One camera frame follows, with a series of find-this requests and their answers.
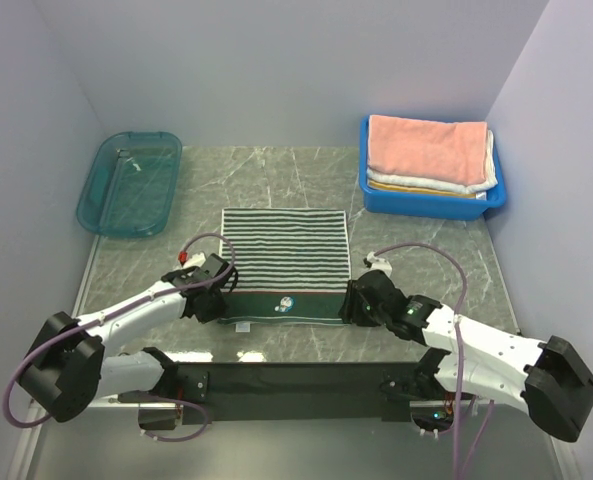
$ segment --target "striped cloth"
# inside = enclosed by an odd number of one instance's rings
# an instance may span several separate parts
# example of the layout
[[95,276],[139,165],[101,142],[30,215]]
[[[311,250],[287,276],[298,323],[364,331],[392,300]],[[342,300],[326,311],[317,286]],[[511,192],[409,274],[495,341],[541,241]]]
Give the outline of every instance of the striped cloth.
[[[226,208],[221,232],[239,273],[221,322],[342,325],[351,276],[343,210]],[[222,243],[220,254],[231,260]]]

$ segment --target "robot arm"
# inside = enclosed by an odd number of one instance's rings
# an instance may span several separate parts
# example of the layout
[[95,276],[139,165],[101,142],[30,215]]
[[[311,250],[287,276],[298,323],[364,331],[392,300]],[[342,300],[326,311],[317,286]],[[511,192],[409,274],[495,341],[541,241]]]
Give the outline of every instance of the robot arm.
[[[78,319],[64,313],[50,317],[30,352],[77,325],[98,321],[101,325],[72,335],[41,354],[18,383],[59,422],[81,413],[94,398],[124,392],[150,392],[170,398],[180,389],[186,395],[194,395],[187,400],[207,401],[209,406],[209,398],[205,397],[214,387],[203,380],[210,378],[204,365],[177,364],[156,349],[145,349],[134,355],[113,355],[130,339],[171,319],[195,316],[199,322],[206,323],[220,317],[226,308],[221,289],[228,278],[209,287],[164,296],[157,293],[168,290],[170,284],[180,287],[214,278],[226,267],[227,263],[216,255],[207,259],[194,256],[183,269],[165,275],[146,292],[125,302]],[[544,343],[510,335],[466,317],[455,318],[453,310],[440,302],[421,295],[406,297],[388,278],[390,272],[391,267],[383,268],[376,263],[372,270],[350,281],[340,317],[345,323],[358,326],[384,326],[399,338],[428,346],[430,350],[418,364],[366,366],[371,369],[369,372],[378,373],[371,380],[365,377],[366,380],[356,383],[354,388],[373,389],[375,395],[384,394],[387,400],[405,398],[407,405],[410,400],[443,399],[445,392],[456,390],[458,344],[453,322],[459,321],[464,341],[464,392],[517,408],[559,439],[575,441],[578,438],[593,407],[593,375],[569,343],[557,337]],[[135,304],[138,304],[135,308],[126,308]],[[209,368],[211,372],[225,372],[223,375],[231,379],[235,370],[232,367],[236,365],[210,364]],[[347,389],[346,384],[333,385],[338,375],[331,370],[322,372],[322,376],[328,375],[331,380],[321,382],[324,384],[321,387],[316,382],[306,385],[301,380],[308,378],[303,372],[314,367],[262,365],[245,366],[254,367],[253,373],[239,369],[242,373],[236,374],[239,376],[231,385],[240,390],[240,385],[245,381],[253,382],[254,375],[260,375],[257,372],[264,369],[268,378],[279,379],[266,381],[263,378],[259,383],[265,389],[270,388],[267,385],[275,388],[272,394],[293,392],[298,388],[315,393]],[[358,367],[339,365],[333,368]],[[287,369],[294,372],[295,385],[284,380],[288,378]],[[403,376],[405,381],[383,382],[385,370],[394,372],[397,379]],[[186,381],[183,379],[194,374],[199,375],[200,380],[190,386],[183,384]],[[260,387],[250,388],[257,388],[254,392],[258,393]]]

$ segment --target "gray marble surface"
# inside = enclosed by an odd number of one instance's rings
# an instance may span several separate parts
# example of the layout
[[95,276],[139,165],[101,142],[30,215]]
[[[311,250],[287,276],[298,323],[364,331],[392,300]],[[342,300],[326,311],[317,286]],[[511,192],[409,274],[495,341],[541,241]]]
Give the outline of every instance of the gray marble surface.
[[[474,222],[373,214],[363,208],[356,148],[185,148],[169,223],[144,239],[101,238],[85,286],[84,313],[134,295],[176,268],[184,241],[219,232],[224,207],[321,207],[348,213],[352,274],[363,273],[372,250],[398,242],[429,242],[465,268],[470,289],[463,314],[515,332],[487,227]],[[216,240],[197,250],[218,251]],[[421,293],[454,305],[460,280],[449,262],[409,248],[387,255],[392,279],[406,294]],[[237,333],[216,322],[176,319],[125,346],[135,352],[155,346],[186,361],[375,362],[415,361],[425,347],[380,328],[252,325]]]

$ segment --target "pink towel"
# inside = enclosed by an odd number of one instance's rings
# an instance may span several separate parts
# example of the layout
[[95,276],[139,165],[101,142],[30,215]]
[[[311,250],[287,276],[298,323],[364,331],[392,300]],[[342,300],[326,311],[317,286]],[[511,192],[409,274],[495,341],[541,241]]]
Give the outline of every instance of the pink towel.
[[368,165],[390,175],[470,186],[485,182],[487,123],[369,117]]

